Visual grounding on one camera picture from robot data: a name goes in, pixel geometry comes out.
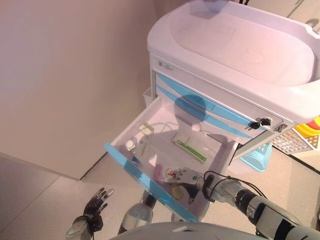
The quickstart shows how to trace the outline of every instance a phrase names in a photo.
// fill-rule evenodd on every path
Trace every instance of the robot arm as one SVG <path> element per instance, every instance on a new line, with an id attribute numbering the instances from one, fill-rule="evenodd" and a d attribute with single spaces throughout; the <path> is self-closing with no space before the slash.
<path id="1" fill-rule="evenodd" d="M 190 178 L 181 177 L 186 183 L 194 183 Z M 264 196 L 257 195 L 248 188 L 242 186 L 240 181 L 232 177 L 224 177 L 219 174 L 210 174 L 208 177 L 198 177 L 196 187 L 204 197 L 210 201 L 228 203 L 243 214 L 255 225 L 258 236 L 271 240 L 318 240 L 320 232 L 302 226 L 302 223 L 290 212 L 274 204 Z"/>

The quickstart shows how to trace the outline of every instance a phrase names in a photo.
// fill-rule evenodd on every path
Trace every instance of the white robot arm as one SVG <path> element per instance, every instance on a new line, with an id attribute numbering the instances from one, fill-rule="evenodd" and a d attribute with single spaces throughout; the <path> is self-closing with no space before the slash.
<path id="1" fill-rule="evenodd" d="M 242 186 L 241 182 L 248 184 L 258 194 Z M 152 208 L 156 200 L 147 193 L 147 201 L 135 204 L 128 210 L 123 218 L 119 235 L 113 239 L 320 240 L 319 231 L 302 226 L 302 223 L 294 215 L 268 200 L 256 186 L 249 182 L 213 171 L 208 171 L 202 176 L 199 172 L 184 168 L 181 169 L 174 183 L 186 188 L 190 196 L 189 203 L 193 202 L 197 194 L 203 194 L 210 202 L 225 202 L 236 207 L 255 225 L 256 235 L 203 222 L 149 224 L 152 220 Z M 93 227 L 90 217 L 100 217 L 100 212 L 104 207 L 102 204 L 113 193 L 113 189 L 110 191 L 107 193 L 98 191 L 90 202 L 93 200 L 93 203 L 99 204 L 94 204 L 94 207 L 90 207 L 92 206 L 90 202 L 87 204 L 83 216 L 77 217 L 72 228 L 66 233 L 66 239 L 90 240 L 93 232 L 102 228 L 102 225 L 99 226 L 99 224 Z"/>
<path id="2" fill-rule="evenodd" d="M 186 177 L 195 174 L 197 172 L 188 170 L 185 172 L 186 176 L 181 177 L 184 182 L 177 180 L 176 183 L 182 186 L 186 183 L 194 183 L 192 177 L 189 177 L 189 180 Z M 242 186 L 241 181 L 231 176 L 208 171 L 203 177 L 198 177 L 196 187 L 208 201 L 225 202 L 244 213 L 255 225 L 257 236 L 271 240 L 320 239 L 320 232 L 302 226 L 294 215 L 268 200 L 256 186 L 242 181 L 249 184 L 258 194 Z"/>

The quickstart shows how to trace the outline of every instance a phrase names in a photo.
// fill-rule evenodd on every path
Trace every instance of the tiled floor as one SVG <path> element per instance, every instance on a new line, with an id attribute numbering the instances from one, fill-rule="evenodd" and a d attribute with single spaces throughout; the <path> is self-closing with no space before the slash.
<path id="1" fill-rule="evenodd" d="M 108 200 L 108 207 L 102 213 L 103 230 L 95 235 L 97 240 L 106 240 L 117 234 L 125 212 L 140 200 L 143 193 L 143 189 L 110 157 L 104 158 L 83 181 L 65 177 L 55 180 L 57 176 L 37 168 L 25 168 L 19 162 L 14 162 L 11 166 L 8 163 L 3 165 L 3 162 L 1 161 L 0 190 L 1 193 L 7 192 L 7 197 L 3 198 L 1 194 L 1 216 L 5 216 L 3 213 L 10 209 L 15 214 L 2 218 L 2 223 L 11 222 L 0 232 L 1 240 L 63 239 L 74 218 L 82 214 L 85 204 L 100 187 L 115 189 L 114 195 Z M 316 212 L 320 205 L 318 174 L 275 149 L 269 167 L 263 173 L 247 171 L 237 162 L 234 165 L 228 174 L 256 184 L 270 200 L 288 209 L 306 226 L 315 227 Z M 13 180 L 15 185 L 11 183 L 9 186 L 9 181 Z M 23 191 L 28 194 L 22 194 L 17 198 L 19 201 L 11 201 L 11 196 L 17 196 L 17 192 Z M 170 211 L 157 203 L 153 222 L 170 219 Z M 226 203 L 211 204 L 204 222 L 255 232 L 254 226 L 246 217 Z"/>

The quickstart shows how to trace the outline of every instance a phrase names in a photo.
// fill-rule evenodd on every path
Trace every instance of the blue drawer trim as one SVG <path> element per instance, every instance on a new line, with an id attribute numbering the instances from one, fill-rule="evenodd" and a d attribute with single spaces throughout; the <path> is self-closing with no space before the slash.
<path id="1" fill-rule="evenodd" d="M 181 84 L 171 80 L 170 78 L 163 76 L 159 73 L 157 75 L 174 91 L 176 91 L 178 94 L 183 96 L 186 100 L 191 102 L 192 104 L 195 104 L 199 106 L 202 109 L 206 109 L 209 112 L 212 112 L 214 114 L 219 115 L 220 117 L 223 117 L 225 119 L 228 119 L 230 121 L 233 121 L 235 123 L 244 125 L 244 126 L 249 126 L 251 121 L 248 119 L 244 118 L 243 116 L 240 116 L 239 114 L 225 108 L 224 106 L 221 106 L 220 104 L 213 102 L 212 100 L 198 94 L 195 91 L 192 91 L 188 89 L 185 86 L 182 86 Z M 203 102 L 197 101 L 197 99 L 202 98 Z"/>
<path id="2" fill-rule="evenodd" d="M 108 153 L 120 164 L 124 170 L 130 174 L 140 185 L 142 185 L 149 193 L 152 194 L 159 202 L 167 205 L 174 210 L 182 218 L 188 222 L 197 223 L 199 220 L 180 203 L 178 203 L 169 193 L 163 190 L 155 181 L 148 177 L 144 172 L 132 164 L 125 156 L 123 156 L 110 143 L 104 144 L 104 148 Z"/>
<path id="3" fill-rule="evenodd" d="M 165 90 L 163 87 L 157 85 L 156 86 L 161 92 L 163 92 L 169 99 L 171 99 L 175 104 L 177 104 L 180 108 L 185 110 L 187 113 L 190 113 L 191 115 L 195 116 L 196 118 L 200 119 L 201 121 L 206 121 L 210 123 L 211 125 L 214 125 L 220 129 L 223 129 L 229 133 L 245 137 L 248 139 L 251 139 L 252 137 L 244 134 L 242 131 L 239 131 L 223 121 L 220 121 L 219 119 L 214 118 L 213 116 L 210 116 L 206 114 L 204 111 L 198 109 L 195 106 L 192 106 L 191 104 L 187 103 L 186 101 L 183 101 L 181 98 L 178 98 L 176 95 L 172 94 L 171 92 Z"/>

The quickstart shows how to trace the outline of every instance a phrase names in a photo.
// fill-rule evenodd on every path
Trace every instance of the black cable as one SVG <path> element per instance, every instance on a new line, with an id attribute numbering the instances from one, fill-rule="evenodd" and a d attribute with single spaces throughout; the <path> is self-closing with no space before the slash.
<path id="1" fill-rule="evenodd" d="M 224 181 L 224 180 L 229 180 L 229 179 L 228 179 L 228 178 L 221 179 L 220 181 L 218 181 L 218 182 L 214 185 L 214 187 L 212 188 L 212 190 L 211 190 L 211 192 L 210 192 L 210 195 L 209 195 L 209 198 L 210 198 L 210 199 L 211 199 L 212 193 L 214 192 L 216 186 L 217 186 L 219 183 L 221 183 L 222 181 Z"/>
<path id="2" fill-rule="evenodd" d="M 204 180 L 204 181 L 206 181 L 206 174 L 207 174 L 207 173 L 213 173 L 213 174 L 219 175 L 219 176 L 221 176 L 221 177 L 223 177 L 223 178 L 227 178 L 227 177 L 228 177 L 228 176 L 222 175 L 222 174 L 220 174 L 220 173 L 218 173 L 218 172 L 208 170 L 208 171 L 206 171 L 206 172 L 204 173 L 204 175 L 203 175 L 203 180 Z"/>
<path id="3" fill-rule="evenodd" d="M 210 196 L 209 196 L 209 197 L 211 197 L 211 194 L 213 193 L 213 191 L 214 191 L 214 189 L 216 188 L 216 186 L 217 186 L 219 183 L 221 183 L 222 181 L 224 181 L 224 180 L 236 180 L 236 181 L 239 181 L 239 182 L 242 182 L 242 183 L 248 185 L 248 186 L 251 187 L 253 190 L 255 190 L 260 196 L 263 196 L 264 198 L 268 199 L 268 198 L 266 197 L 266 195 L 264 195 L 264 193 L 263 193 L 256 185 L 254 185 L 254 184 L 251 183 L 251 182 L 244 181 L 244 180 L 242 180 L 242 179 L 239 179 L 239 178 L 236 178 L 236 177 L 232 177 L 232 176 L 226 176 L 226 175 L 223 175 L 223 174 L 220 174 L 220 173 L 218 173 L 218 172 L 211 171 L 211 170 L 208 170 L 208 171 L 206 171 L 206 172 L 204 173 L 204 175 L 203 175 L 203 180 L 204 180 L 204 181 L 206 181 L 206 174 L 207 174 L 207 173 L 213 173 L 213 174 L 216 174 L 216 175 L 221 176 L 221 177 L 224 178 L 224 179 L 218 181 L 218 183 L 217 183 L 216 185 L 214 185 L 213 189 L 211 190 L 211 193 L 210 193 Z"/>

